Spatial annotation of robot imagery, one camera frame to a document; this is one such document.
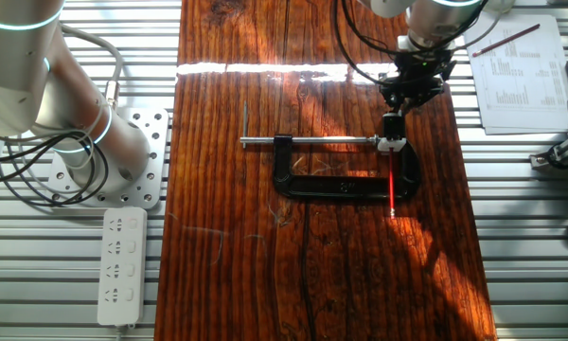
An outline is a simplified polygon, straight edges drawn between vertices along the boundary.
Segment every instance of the wood grain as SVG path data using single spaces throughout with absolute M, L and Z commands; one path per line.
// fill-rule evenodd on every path
M 405 30 L 353 8 L 391 46 Z M 261 136 L 370 136 L 388 110 L 346 66 L 281 66 L 345 63 L 329 1 L 188 0 L 182 13 L 155 339 L 494 340 L 450 93 L 407 117 L 423 184 L 395 221 L 386 203 L 291 201 L 273 189 L 271 149 L 239 143 L 245 101 Z M 342 33 L 359 63 L 388 62 Z M 299 173 L 387 173 L 364 148 L 295 157 Z

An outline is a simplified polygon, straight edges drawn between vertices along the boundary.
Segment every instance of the mounting plate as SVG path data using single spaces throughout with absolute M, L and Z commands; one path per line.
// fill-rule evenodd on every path
M 123 190 L 113 193 L 100 193 L 97 197 L 82 203 L 90 207 L 136 206 L 150 209 L 160 202 L 162 170 L 169 130 L 169 113 L 164 109 L 118 108 L 117 114 L 126 121 L 134 123 L 148 139 L 151 157 L 143 173 Z M 55 153 L 48 185 L 59 190 L 80 189 L 67 172 L 61 157 Z

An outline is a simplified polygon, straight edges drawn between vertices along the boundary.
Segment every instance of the steel rod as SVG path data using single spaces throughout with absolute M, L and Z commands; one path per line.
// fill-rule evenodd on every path
M 273 137 L 241 137 L 243 144 L 274 144 Z M 374 144 L 374 137 L 355 136 L 325 136 L 325 137 L 293 137 L 294 144 L 329 144 L 329 143 L 358 143 Z

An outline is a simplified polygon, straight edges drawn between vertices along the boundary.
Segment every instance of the sunlight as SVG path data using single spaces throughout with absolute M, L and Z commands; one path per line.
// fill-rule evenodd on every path
M 396 67 L 392 63 L 361 63 L 358 67 L 373 78 L 380 73 L 396 76 Z M 303 75 L 300 82 L 351 82 L 358 85 L 374 85 L 356 71 L 352 71 L 346 63 L 320 64 L 267 64 L 267 63 L 187 63 L 177 66 L 178 75 L 203 73 L 312 73 L 310 77 Z

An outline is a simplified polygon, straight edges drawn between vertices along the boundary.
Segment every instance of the electrical outlet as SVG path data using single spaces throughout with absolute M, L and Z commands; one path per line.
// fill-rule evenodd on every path
M 98 323 L 122 326 L 143 312 L 147 212 L 138 207 L 108 209 L 103 219 Z

